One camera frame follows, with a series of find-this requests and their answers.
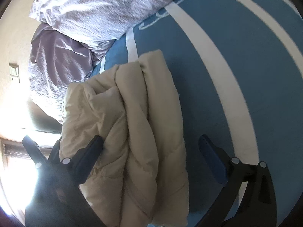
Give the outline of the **beige puffer jacket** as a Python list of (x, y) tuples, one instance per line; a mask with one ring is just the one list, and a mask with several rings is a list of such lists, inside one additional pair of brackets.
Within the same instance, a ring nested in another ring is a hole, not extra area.
[(186, 226), (186, 149), (179, 94), (160, 50), (115, 65), (65, 95), (60, 158), (101, 136), (81, 192), (107, 226)]

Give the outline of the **black flat monitor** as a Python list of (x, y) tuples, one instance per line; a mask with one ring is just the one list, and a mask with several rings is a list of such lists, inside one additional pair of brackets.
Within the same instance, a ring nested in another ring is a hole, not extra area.
[(57, 120), (47, 115), (31, 100), (27, 102), (27, 107), (35, 130), (45, 133), (61, 134), (62, 125)]

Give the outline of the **lavender pillow left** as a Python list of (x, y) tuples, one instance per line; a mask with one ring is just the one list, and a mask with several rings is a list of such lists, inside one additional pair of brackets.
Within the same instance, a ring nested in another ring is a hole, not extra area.
[(32, 101), (61, 124), (69, 84), (88, 79), (95, 62), (97, 58), (80, 42), (41, 23), (31, 40), (29, 57), (28, 79)]

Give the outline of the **lavender duvet right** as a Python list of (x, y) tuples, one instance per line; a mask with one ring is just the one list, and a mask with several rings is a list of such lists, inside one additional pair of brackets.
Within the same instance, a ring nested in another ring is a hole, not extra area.
[(102, 59), (114, 40), (173, 0), (34, 0), (29, 16)]

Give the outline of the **blue white striped bedsheet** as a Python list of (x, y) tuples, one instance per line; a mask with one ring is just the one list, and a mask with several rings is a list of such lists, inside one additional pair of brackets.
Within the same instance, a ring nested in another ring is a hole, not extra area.
[(302, 18), (289, 0), (175, 0), (115, 41), (94, 69), (161, 50), (179, 93), (190, 186), (188, 225), (221, 187), (198, 149), (269, 166), (282, 222), (302, 194)]

